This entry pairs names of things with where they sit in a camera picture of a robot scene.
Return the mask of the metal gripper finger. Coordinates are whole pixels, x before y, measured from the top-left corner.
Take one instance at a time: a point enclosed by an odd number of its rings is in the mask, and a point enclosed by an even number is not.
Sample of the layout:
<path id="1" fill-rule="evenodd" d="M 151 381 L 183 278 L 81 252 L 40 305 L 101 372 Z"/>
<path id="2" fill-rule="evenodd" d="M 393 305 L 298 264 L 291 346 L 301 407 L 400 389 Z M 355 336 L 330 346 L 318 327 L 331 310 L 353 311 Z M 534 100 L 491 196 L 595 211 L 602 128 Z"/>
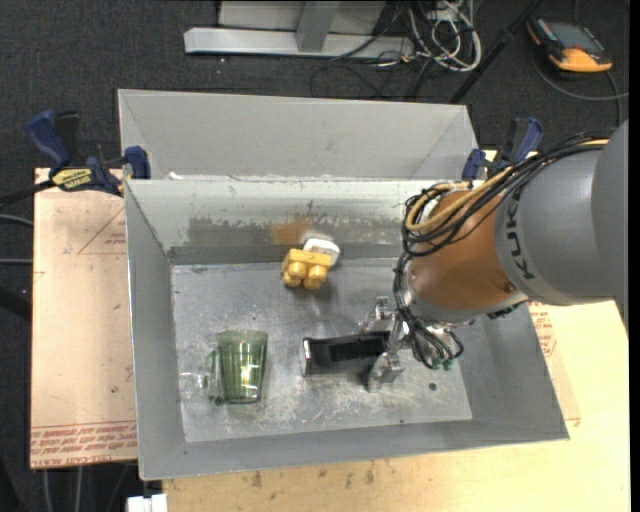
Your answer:
<path id="1" fill-rule="evenodd" d="M 383 385 L 392 383 L 404 370 L 405 367 L 397 353 L 384 352 L 376 359 L 369 371 L 369 384 Z"/>
<path id="2" fill-rule="evenodd" d="M 391 332 L 396 323 L 396 310 L 388 296 L 378 296 L 374 306 L 359 323 L 362 333 Z"/>

